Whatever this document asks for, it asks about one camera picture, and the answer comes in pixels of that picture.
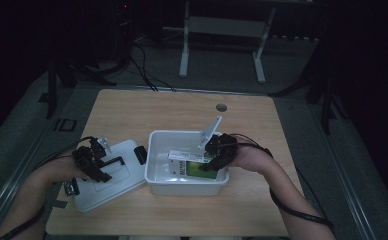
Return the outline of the dark equipment tower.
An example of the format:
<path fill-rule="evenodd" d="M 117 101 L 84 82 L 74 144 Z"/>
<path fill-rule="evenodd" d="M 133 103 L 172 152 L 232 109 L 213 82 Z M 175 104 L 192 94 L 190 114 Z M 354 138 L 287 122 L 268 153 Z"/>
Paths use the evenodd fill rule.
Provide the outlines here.
<path fill-rule="evenodd" d="M 116 46 L 115 57 L 125 66 L 130 59 L 132 47 L 132 7 L 131 0 L 115 0 L 116 10 Z"/>

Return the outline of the person's left hand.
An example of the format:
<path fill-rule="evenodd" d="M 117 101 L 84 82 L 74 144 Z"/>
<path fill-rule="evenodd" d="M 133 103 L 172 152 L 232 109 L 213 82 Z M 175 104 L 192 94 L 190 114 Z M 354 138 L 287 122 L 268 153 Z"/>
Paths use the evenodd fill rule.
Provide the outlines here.
<path fill-rule="evenodd" d="M 88 175 L 80 170 L 70 152 L 60 154 L 40 167 L 43 175 L 50 183 L 70 181 L 73 178 L 88 179 Z"/>

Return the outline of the person's right hand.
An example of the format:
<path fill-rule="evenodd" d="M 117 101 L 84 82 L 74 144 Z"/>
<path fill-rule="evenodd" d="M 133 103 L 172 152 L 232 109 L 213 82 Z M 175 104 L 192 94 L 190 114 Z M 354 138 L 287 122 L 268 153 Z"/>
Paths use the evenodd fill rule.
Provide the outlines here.
<path fill-rule="evenodd" d="M 272 161 L 273 158 L 264 151 L 250 146 L 242 146 L 238 148 L 236 157 L 229 166 L 264 174 Z"/>

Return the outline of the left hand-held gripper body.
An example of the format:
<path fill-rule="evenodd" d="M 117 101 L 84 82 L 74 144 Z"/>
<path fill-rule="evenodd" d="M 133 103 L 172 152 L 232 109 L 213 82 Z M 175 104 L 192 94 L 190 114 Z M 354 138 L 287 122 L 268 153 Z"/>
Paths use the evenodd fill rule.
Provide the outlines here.
<path fill-rule="evenodd" d="M 75 165 L 84 173 L 92 167 L 101 167 L 104 165 L 102 158 L 106 156 L 105 148 L 98 142 L 95 137 L 85 137 L 83 140 L 88 140 L 90 146 L 80 146 L 72 152 Z"/>

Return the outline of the white plastic storage box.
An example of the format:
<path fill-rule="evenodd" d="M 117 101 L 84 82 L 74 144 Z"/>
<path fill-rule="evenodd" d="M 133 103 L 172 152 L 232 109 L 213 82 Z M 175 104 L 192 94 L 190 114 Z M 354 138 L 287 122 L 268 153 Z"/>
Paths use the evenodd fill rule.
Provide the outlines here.
<path fill-rule="evenodd" d="M 144 178 L 154 195 L 214 196 L 230 179 L 223 168 L 215 179 L 173 175 L 169 172 L 170 150 L 205 154 L 198 148 L 200 131 L 156 130 L 150 134 Z"/>

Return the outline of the metal floor rail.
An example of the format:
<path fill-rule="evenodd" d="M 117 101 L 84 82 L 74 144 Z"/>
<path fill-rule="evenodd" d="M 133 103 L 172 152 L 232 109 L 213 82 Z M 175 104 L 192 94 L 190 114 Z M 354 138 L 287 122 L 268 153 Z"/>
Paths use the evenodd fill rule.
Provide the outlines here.
<path fill-rule="evenodd" d="M 330 136 L 323 136 L 327 149 L 331 155 L 332 164 L 335 168 L 335 175 L 341 185 L 341 189 L 349 207 L 350 213 L 356 223 L 357 229 L 362 240 L 376 240 L 376 235 L 372 229 L 368 216 L 364 211 L 363 205 L 356 194 L 349 179 L 346 169 L 342 164 L 341 158 L 336 151 L 335 145 Z"/>
<path fill-rule="evenodd" d="M 0 222 L 7 213 L 19 184 L 43 160 L 70 148 L 76 135 L 55 129 L 74 91 L 58 94 L 58 107 L 50 119 L 48 105 L 36 95 L 26 94 L 0 128 Z"/>

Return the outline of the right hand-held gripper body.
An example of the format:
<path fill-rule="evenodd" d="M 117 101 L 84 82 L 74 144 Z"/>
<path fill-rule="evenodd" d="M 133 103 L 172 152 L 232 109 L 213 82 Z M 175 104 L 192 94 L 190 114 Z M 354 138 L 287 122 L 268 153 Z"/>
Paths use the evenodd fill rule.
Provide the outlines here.
<path fill-rule="evenodd" d="M 217 132 L 222 117 L 209 124 L 204 130 L 200 131 L 200 142 L 198 148 L 205 151 L 209 157 L 207 164 L 229 164 L 237 154 L 237 139 L 229 134 Z"/>

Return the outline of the white lid with black handle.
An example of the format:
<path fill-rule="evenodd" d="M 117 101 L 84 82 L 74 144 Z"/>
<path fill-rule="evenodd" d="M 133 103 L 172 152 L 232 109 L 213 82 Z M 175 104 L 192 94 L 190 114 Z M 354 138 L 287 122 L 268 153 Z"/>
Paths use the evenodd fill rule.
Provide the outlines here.
<path fill-rule="evenodd" d="M 111 176 L 104 182 L 73 179 L 65 184 L 67 195 L 73 195 L 74 205 L 79 212 L 86 213 L 102 207 L 116 198 L 127 194 L 145 183 L 144 170 L 146 151 L 134 140 L 126 140 L 111 147 L 105 139 L 98 139 L 105 148 L 101 170 Z"/>

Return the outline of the black tripod stand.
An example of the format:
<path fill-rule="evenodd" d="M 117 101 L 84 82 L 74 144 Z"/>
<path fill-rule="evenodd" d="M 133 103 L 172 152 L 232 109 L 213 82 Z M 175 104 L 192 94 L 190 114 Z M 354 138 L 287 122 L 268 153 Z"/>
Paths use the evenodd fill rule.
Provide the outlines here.
<path fill-rule="evenodd" d="M 79 72 L 101 85 L 115 86 L 115 83 L 104 79 L 100 74 L 95 73 L 76 60 L 66 55 L 59 55 L 49 63 L 47 68 L 48 92 L 44 94 L 45 101 L 48 104 L 47 119 L 53 116 L 57 108 L 57 79 L 60 79 L 65 88 L 74 88 L 77 84 L 74 72 Z"/>
<path fill-rule="evenodd" d="M 269 93 L 269 96 L 282 97 L 309 85 L 305 100 L 308 104 L 317 104 L 319 100 L 322 101 L 320 125 L 323 131 L 330 135 L 329 123 L 334 116 L 331 106 L 335 105 L 339 108 L 333 97 L 338 73 L 336 60 L 335 40 L 328 34 L 324 34 L 319 38 L 299 79 L 282 90 Z"/>

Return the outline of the green and white carton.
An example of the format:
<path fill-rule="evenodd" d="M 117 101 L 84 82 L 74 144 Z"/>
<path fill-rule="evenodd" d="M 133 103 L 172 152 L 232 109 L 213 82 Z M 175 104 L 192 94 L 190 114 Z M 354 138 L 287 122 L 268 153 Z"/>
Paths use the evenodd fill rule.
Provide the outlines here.
<path fill-rule="evenodd" d="M 168 153 L 169 172 L 173 175 L 215 179 L 218 172 L 206 170 L 212 160 L 208 154 L 170 150 Z"/>

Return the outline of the white metal stand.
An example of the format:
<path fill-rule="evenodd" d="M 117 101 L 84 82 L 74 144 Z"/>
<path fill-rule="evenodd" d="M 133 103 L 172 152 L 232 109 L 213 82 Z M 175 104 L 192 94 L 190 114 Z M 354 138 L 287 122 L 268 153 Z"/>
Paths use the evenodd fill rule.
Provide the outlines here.
<path fill-rule="evenodd" d="M 266 78 L 261 57 L 269 36 L 270 27 L 275 13 L 276 8 L 272 7 L 265 22 L 196 16 L 190 13 L 190 0 L 185 0 L 183 48 L 179 67 L 179 76 L 184 78 L 188 75 L 190 33 L 251 37 L 260 39 L 258 48 L 252 52 L 252 58 L 257 82 L 259 84 L 264 84 L 266 82 Z"/>

